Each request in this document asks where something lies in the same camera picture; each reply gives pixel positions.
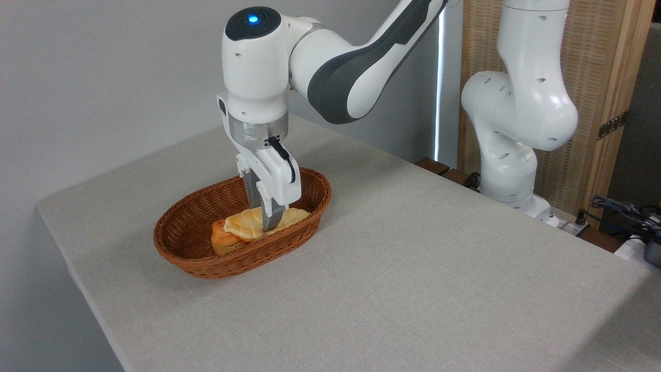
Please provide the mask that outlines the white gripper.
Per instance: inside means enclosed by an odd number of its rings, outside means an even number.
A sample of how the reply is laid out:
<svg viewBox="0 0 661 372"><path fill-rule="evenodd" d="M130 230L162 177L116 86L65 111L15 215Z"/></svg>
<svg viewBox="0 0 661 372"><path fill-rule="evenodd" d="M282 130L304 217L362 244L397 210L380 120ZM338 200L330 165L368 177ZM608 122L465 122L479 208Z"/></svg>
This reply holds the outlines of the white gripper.
<svg viewBox="0 0 661 372"><path fill-rule="evenodd" d="M285 148L238 146L238 171L251 208L262 208L263 230L278 226L288 205L302 195L300 169Z"/></svg>

